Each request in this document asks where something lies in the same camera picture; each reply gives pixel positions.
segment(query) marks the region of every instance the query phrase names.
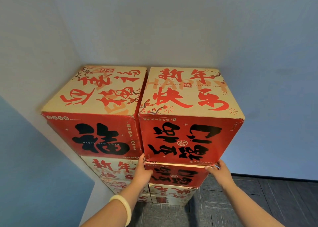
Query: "bracelet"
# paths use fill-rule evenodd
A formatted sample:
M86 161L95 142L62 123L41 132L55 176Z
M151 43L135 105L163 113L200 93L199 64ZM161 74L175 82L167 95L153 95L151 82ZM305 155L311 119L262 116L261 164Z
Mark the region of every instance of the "bracelet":
M124 205L124 207L126 209L126 212L127 212L127 221L126 221L126 225L125 225L125 227L126 227L127 225L129 225L129 223L131 221L130 206L129 206L127 200L124 197L122 197L121 195L118 195L118 194L114 195L113 197L110 198L109 202L112 201L113 199L119 200Z

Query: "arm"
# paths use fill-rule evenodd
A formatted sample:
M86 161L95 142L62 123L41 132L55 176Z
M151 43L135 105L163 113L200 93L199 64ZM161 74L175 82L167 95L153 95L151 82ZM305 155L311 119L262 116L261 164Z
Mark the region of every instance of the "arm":
M217 163L217 166L219 168L212 166L205 169L213 174L244 227L284 227L236 186L222 160Z
M148 184L153 173L152 170L145 170L144 162L145 154L142 154L139 158L133 180L119 193L119 195L126 199L131 211L133 211L141 191ZM124 205L119 200L114 199L81 227L124 227L126 221L127 213Z

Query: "tiled floor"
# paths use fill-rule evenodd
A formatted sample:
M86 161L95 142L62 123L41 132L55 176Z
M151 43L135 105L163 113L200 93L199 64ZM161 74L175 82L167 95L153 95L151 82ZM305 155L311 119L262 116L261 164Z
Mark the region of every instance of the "tiled floor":
M236 184L286 227L318 226L318 183L233 177ZM210 175L185 207L137 203L129 227L242 226Z

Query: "hand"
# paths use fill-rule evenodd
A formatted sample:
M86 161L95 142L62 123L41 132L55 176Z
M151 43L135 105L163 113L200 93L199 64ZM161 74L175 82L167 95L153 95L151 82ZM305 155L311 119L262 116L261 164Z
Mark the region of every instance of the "hand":
M205 169L215 177L217 183L221 186L221 188L226 189L228 187L235 186L232 175L225 163L222 160L219 160L216 165L219 168L217 168L216 166L205 166Z
M133 177L133 181L134 183L140 185L142 188L144 188L150 180L150 177L152 176L152 174L154 173L152 170L146 170L145 169L145 154L141 154L141 156L139 157L138 163L137 163L137 167L135 170L135 175Z

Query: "small red square stamp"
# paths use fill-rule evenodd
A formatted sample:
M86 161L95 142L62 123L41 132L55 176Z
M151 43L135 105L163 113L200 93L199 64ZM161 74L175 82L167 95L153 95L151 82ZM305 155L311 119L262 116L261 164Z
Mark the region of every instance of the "small red square stamp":
M183 87L192 87L192 84L190 82L184 82Z
M109 68L102 68L100 70L100 72L109 72L109 73L113 73L115 69L109 69Z

